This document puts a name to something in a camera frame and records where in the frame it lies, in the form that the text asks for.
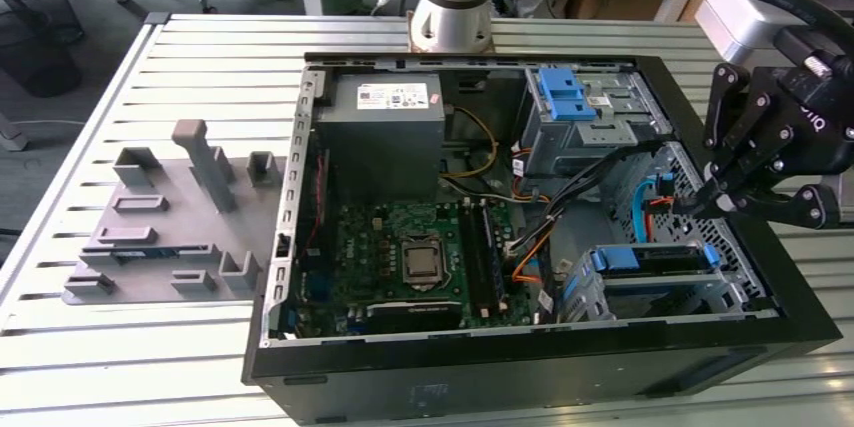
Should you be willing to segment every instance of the blue plastic latch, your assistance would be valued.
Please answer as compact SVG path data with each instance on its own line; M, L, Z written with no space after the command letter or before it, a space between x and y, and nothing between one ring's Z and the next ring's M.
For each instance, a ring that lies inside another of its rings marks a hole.
M595 120L596 111L587 105L584 87L569 69L539 69L539 86L553 120Z
M569 281L569 283L565 285L565 288L563 289L563 295L560 296L560 301L565 302L569 298L569 296L572 295L572 292L575 291L575 287L577 286L577 276L572 277L572 280Z
M604 256L608 270L639 269L637 258L631 247L603 247L599 252Z
M592 267L596 269L596 272L600 272L605 269L604 259L601 258L601 254L595 250L589 253L589 258L592 259Z
M715 249L714 245L706 244L703 246L703 254L706 254L706 260L708 261L711 268L720 268L720 254L718 254L718 249Z

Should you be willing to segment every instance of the floor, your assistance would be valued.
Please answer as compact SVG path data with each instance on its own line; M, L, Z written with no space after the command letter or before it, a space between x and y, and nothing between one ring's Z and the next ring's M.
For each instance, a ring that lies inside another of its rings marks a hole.
M200 13L197 0L132 0L126 8L113 0L70 2L86 32L85 39L70 47L82 84L58 97L37 99L0 71L0 111L13 122L84 122L130 46L145 10ZM301 0L210 0L210 4L221 14L303 13ZM0 228L6 229L24 228L80 130L66 123L21 124L18 128L29 137L26 150L0 150ZM13 237L0 236L0 261L13 241Z

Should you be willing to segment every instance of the sticker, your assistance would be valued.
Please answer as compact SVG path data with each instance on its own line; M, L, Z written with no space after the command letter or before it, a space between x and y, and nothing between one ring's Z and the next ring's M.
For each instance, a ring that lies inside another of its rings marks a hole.
M512 175L524 177L524 160L512 159Z
M548 296L544 290L539 291L539 295L536 296L536 301L539 302L539 305L543 306L543 309L545 309L545 311L551 314L551 309L555 306L555 301L551 300L551 297Z
M427 84L361 84L359 110L427 109Z
M593 106L608 106L611 107L611 99L608 99L607 95L603 95L601 97L587 97L587 103Z
M113 257L145 257L145 252L113 252Z

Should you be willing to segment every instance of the metal chassis frame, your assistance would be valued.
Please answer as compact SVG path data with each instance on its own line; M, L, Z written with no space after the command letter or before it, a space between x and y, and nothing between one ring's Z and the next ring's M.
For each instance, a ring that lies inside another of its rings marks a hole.
M487 59L529 60L532 62L571 63L577 61L632 62L656 96L656 101L674 126L694 166L702 170L710 159L702 147L702 123L682 94L662 60L656 57L555 56L555 55L464 55L443 54L307 54L313 62L341 59L483 61ZM563 358L595 354L654 352L706 347L763 347L764 354L730 366L723 372L692 385L679 394L695 393L768 358L803 354L840 337L819 301L767 223L742 217L727 219L751 264L760 274L766 289L772 293L780 317L742 322L714 322L678 325L643 325L617 329L591 329L539 334L536 343L523 335L428 339L388 345L353 343L284 348L259 348L263 298L255 301L249 339L244 361L244 382L267 377L311 376L357 370L391 370L449 365L500 363ZM260 290L265 279L259 282ZM660 342L662 329L667 342Z

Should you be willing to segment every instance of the aluminum workbench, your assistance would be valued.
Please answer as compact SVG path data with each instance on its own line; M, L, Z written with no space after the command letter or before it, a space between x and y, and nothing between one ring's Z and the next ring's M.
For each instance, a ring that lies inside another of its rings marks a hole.
M718 56L690 25L495 22L501 53L660 56L698 111ZM283 154L307 51L405 50L399 20L176 15L145 25L0 270L0 424L292 425L240 383L251 303L66 306L58 298L113 189L122 147L185 156L202 118L229 157ZM405 425L854 425L854 234L778 227L846 338L690 398L407 421Z

